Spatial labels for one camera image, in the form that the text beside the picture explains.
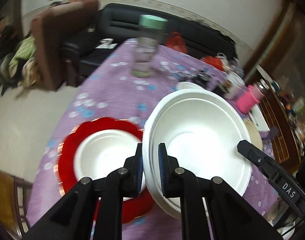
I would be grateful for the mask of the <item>white disposable bowl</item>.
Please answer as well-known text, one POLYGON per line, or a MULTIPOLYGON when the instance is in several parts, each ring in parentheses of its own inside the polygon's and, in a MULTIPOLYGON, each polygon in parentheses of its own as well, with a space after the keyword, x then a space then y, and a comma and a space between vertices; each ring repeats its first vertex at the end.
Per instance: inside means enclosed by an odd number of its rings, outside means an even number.
POLYGON ((73 169, 77 180, 105 178, 124 166, 125 160, 136 153, 141 140, 129 132, 106 129, 84 139, 74 154, 73 169))

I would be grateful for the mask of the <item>black leather sofa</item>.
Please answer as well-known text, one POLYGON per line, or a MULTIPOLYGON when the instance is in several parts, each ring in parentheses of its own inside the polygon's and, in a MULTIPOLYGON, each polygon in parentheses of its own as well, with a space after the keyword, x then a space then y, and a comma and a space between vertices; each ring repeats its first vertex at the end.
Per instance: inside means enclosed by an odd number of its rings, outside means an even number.
POLYGON ((188 55, 194 58, 217 53, 225 54, 229 60, 237 57, 234 40, 207 25, 162 11, 110 3, 97 12, 89 26, 68 35, 61 42, 60 55, 67 71, 67 85, 81 85, 113 53, 113 49, 99 48, 101 40, 111 38, 119 47, 129 38, 137 38, 139 17, 144 14, 168 21, 162 44, 171 33, 180 33, 188 55))

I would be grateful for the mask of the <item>green striped cloth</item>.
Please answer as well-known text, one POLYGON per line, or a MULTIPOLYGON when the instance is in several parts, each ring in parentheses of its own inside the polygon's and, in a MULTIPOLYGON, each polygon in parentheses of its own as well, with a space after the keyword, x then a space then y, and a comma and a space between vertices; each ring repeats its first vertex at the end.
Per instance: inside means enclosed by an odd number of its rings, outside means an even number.
POLYGON ((35 51, 36 51, 35 38, 33 36, 29 36, 28 38, 24 39, 21 42, 14 57, 10 61, 9 66, 14 67, 18 65, 19 59, 21 60, 30 59, 35 54, 35 51))

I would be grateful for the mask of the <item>black motor device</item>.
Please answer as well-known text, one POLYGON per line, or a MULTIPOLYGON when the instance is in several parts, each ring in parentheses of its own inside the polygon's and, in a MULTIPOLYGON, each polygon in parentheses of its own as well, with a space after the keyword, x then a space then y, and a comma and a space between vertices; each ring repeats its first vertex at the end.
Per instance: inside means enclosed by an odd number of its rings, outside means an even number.
POLYGON ((204 86, 207 85, 208 82, 211 81, 211 79, 212 77, 204 71, 200 71, 196 75, 196 81, 203 84, 204 86))

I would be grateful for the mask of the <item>beige bowl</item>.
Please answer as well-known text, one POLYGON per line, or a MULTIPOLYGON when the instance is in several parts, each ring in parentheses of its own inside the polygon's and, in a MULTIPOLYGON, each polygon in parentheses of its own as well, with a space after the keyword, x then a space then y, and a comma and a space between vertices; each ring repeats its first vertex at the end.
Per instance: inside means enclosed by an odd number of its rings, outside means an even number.
POLYGON ((244 120, 244 124, 248 130, 250 139, 251 139, 251 143, 258 148, 259 150, 263 150, 263 141, 261 139, 261 136, 257 130, 257 128, 255 127, 255 124, 248 118, 245 118, 244 120))

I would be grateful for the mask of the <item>large white disposable plate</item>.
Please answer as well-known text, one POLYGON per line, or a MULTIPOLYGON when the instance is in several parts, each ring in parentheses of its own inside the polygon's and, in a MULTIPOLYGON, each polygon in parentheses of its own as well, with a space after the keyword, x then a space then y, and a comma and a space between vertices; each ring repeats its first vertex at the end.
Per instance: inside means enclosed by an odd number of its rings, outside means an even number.
POLYGON ((180 219, 179 198, 162 194, 158 146, 181 167, 205 179, 221 177, 244 195, 252 173, 251 163, 237 150, 250 141, 237 111, 223 98, 204 89, 183 89, 165 96, 144 125, 142 139, 146 186, 153 200, 168 215, 180 219))

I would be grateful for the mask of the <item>wooden chair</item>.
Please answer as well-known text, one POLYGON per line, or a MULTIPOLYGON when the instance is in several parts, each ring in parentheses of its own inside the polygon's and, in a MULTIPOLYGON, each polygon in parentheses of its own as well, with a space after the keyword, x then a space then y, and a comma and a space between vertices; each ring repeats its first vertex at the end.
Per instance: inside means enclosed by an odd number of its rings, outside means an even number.
POLYGON ((0 170, 0 239, 22 239, 32 183, 0 170))

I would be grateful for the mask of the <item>red flower plate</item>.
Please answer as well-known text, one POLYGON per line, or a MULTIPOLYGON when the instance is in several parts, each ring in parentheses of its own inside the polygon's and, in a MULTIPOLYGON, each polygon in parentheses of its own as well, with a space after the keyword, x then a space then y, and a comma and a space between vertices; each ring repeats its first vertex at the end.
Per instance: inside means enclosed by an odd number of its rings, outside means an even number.
MULTIPOLYGON (((123 132, 129 132, 139 140, 142 140, 143 137, 143 130, 126 119, 116 120, 110 117, 100 117, 74 127, 57 149, 57 164, 54 166, 54 173, 59 181, 58 186, 61 196, 64 196, 79 181, 73 171, 73 159, 77 147, 88 135, 103 131, 105 128, 116 128, 123 132)), ((154 204, 151 194, 147 189, 144 189, 135 200, 127 200, 123 204, 122 222, 124 224, 129 223, 146 215, 152 210, 154 204)))

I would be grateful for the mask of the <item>wooden sideboard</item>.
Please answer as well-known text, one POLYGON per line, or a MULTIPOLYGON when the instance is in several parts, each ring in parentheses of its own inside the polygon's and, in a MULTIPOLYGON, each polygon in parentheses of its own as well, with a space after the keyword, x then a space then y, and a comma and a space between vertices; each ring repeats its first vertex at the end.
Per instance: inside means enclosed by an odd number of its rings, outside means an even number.
POLYGON ((259 103, 263 117, 270 128, 274 158, 285 170, 294 173, 299 169, 301 158, 300 139, 295 134, 297 116, 292 108, 293 95, 280 90, 268 80, 260 79, 267 84, 265 96, 259 103))

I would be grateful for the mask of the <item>purple floral tablecloth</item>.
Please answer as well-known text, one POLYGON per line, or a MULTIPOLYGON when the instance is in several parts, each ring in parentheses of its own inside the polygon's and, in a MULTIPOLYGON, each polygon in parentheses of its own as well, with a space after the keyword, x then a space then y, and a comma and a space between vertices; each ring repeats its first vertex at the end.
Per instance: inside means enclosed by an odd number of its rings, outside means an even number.
MULTIPOLYGON (((143 128, 157 103, 176 91, 178 75, 206 70, 214 79, 207 85, 213 90, 224 72, 191 56, 161 46, 155 55, 155 73, 147 79, 130 74, 134 40, 117 48, 79 87, 76 97, 63 114, 48 142, 28 205, 27 219, 33 226, 60 198, 54 166, 57 148, 71 130, 85 121, 100 117, 127 119, 143 128)), ((278 194, 267 179, 253 167, 244 199, 262 216, 277 200, 278 194)), ((182 239, 181 222, 167 215, 158 205, 145 216, 123 225, 122 239, 182 239)))

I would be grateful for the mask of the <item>small white bowl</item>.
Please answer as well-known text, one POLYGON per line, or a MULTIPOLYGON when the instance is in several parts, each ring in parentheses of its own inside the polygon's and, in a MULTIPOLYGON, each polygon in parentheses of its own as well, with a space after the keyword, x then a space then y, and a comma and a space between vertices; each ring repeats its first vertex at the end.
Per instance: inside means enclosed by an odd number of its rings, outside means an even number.
POLYGON ((204 90, 203 87, 192 83, 192 82, 187 82, 187 81, 183 81, 183 82, 179 82, 176 86, 177 90, 183 90, 183 89, 201 89, 204 90))

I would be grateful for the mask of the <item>clear bottle green lid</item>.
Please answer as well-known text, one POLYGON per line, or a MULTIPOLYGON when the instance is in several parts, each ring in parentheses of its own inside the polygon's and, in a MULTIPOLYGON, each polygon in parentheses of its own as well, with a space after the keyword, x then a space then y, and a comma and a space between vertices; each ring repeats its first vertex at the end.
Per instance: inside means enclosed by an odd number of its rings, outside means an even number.
POLYGON ((153 58, 162 42, 167 23, 168 20, 155 15, 140 15, 139 34, 133 49, 133 76, 146 78, 152 74, 153 58))

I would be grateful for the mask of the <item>white plastic jar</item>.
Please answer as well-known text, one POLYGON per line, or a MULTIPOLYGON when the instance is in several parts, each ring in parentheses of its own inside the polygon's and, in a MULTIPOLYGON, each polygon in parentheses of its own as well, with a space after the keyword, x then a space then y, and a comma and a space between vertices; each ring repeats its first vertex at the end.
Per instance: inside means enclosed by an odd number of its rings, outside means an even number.
POLYGON ((226 78, 227 92, 224 97, 228 100, 234 99, 245 85, 244 80, 235 72, 230 72, 226 78))

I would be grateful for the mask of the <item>red plastic bag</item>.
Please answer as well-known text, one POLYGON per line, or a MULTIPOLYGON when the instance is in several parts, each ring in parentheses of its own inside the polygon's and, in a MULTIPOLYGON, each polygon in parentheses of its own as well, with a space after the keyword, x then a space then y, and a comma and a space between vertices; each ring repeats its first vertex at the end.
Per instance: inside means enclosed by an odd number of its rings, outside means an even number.
POLYGON ((170 33, 164 45, 181 53, 186 54, 188 52, 182 35, 177 32, 170 33))

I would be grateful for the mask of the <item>pink knitted cup sleeve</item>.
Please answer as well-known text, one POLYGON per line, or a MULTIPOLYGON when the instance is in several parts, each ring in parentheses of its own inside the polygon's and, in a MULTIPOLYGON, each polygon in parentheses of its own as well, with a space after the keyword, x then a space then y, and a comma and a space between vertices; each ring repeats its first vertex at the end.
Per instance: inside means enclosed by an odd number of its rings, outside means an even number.
POLYGON ((249 85, 247 92, 242 94, 236 101, 238 110, 243 114, 247 114, 253 106, 257 105, 262 100, 266 92, 267 89, 263 85, 249 85))

